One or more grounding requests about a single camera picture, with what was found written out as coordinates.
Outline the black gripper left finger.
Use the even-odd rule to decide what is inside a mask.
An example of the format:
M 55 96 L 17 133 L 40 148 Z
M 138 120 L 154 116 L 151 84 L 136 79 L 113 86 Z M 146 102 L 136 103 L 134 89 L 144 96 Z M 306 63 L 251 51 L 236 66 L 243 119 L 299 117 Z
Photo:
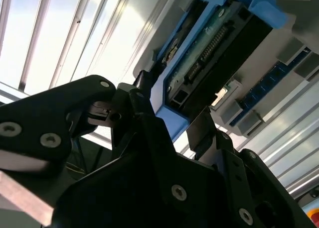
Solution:
M 150 102 L 150 81 L 117 86 L 102 76 L 74 82 L 2 105 L 0 168 L 36 175 L 59 173 L 76 138 L 97 127 L 111 130 L 113 157 L 130 150 L 172 159 L 175 149 Z

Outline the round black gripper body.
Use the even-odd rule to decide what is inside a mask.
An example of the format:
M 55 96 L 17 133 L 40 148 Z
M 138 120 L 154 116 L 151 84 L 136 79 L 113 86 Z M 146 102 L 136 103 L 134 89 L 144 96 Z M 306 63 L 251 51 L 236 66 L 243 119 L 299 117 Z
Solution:
M 136 152 L 71 185 L 53 213 L 56 228 L 226 228 L 235 223 L 216 170 L 179 155 L 160 181 L 151 160 Z

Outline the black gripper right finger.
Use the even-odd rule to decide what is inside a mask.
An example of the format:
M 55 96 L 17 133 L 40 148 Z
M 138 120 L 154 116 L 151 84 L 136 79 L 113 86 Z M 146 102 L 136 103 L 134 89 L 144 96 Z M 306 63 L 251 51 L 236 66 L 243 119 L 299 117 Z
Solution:
M 216 169 L 223 179 L 227 221 L 234 228 L 312 228 L 298 203 L 249 149 L 238 152 L 232 139 L 216 128 L 205 107 L 187 129 L 195 160 Z

